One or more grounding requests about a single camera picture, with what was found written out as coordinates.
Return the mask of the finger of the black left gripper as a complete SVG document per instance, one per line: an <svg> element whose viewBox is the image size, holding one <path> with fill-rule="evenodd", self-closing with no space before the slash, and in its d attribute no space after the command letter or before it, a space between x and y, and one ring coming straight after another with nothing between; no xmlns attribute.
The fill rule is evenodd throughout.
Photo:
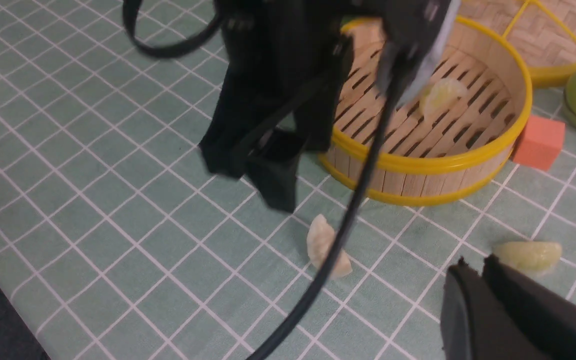
<svg viewBox="0 0 576 360"><path fill-rule="evenodd" d="M306 140L275 128L265 134L246 159L246 176L269 208L292 214L297 207L297 170Z"/></svg>
<svg viewBox="0 0 576 360"><path fill-rule="evenodd" d="M267 92L252 77L227 75L211 124L199 142L208 171L240 179L253 161L280 163L296 157L298 136L276 127L297 105L297 95Z"/></svg>

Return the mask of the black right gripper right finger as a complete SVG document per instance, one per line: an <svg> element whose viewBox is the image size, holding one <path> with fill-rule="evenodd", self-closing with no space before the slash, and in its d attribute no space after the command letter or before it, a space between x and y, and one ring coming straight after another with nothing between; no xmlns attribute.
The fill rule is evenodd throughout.
<svg viewBox="0 0 576 360"><path fill-rule="evenodd" d="M528 341L553 360L576 360L576 305L503 264L484 260L482 277Z"/></svg>

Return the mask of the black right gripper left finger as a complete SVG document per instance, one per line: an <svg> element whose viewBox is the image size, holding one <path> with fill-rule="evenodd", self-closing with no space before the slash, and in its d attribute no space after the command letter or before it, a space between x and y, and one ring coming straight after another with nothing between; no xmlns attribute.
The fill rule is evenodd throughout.
<svg viewBox="0 0 576 360"><path fill-rule="evenodd" d="M439 327L446 360L555 360L462 257L446 269Z"/></svg>

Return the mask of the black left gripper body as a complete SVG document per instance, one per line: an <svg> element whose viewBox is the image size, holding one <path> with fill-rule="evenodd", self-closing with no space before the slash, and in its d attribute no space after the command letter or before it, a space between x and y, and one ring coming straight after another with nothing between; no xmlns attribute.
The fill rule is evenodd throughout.
<svg viewBox="0 0 576 360"><path fill-rule="evenodd" d="M298 96L288 115L307 151L326 151L341 87L352 63L352 41L341 34L349 0L217 0L230 63L227 75L261 82L266 92Z"/></svg>

